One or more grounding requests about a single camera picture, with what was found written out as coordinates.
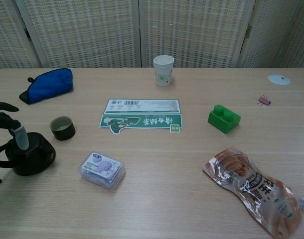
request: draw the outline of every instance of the snack bag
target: snack bag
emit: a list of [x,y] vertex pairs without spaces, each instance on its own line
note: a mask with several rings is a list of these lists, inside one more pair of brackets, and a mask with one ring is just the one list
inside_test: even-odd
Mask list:
[[231,147],[220,152],[204,165],[203,171],[235,193],[274,238],[289,238],[301,222],[299,205],[291,189],[262,174],[241,151]]

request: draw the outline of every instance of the plastic case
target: plastic case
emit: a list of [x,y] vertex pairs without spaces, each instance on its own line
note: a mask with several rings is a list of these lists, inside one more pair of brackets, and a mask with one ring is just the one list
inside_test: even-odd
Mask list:
[[91,152],[78,168],[81,177],[113,190],[125,174],[124,163],[98,152]]

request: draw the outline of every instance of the green toy block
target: green toy block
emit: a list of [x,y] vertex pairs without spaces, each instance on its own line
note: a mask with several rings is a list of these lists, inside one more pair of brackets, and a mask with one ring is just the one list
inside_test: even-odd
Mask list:
[[232,128],[238,125],[241,117],[221,105],[214,106],[210,112],[207,122],[222,131],[228,133]]

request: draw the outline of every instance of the blue pencil case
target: blue pencil case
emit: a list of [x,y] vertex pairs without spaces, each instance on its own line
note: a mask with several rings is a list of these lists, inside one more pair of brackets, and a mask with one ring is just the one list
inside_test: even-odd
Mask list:
[[68,68],[56,69],[28,78],[31,85],[19,98],[30,105],[44,99],[65,94],[73,89],[72,71]]

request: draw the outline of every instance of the white paper cup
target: white paper cup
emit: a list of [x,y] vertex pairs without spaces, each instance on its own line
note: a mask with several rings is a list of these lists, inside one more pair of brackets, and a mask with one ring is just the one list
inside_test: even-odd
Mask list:
[[174,58],[171,56],[157,56],[153,59],[155,69],[156,83],[159,86],[168,86],[171,84],[171,74],[174,64]]

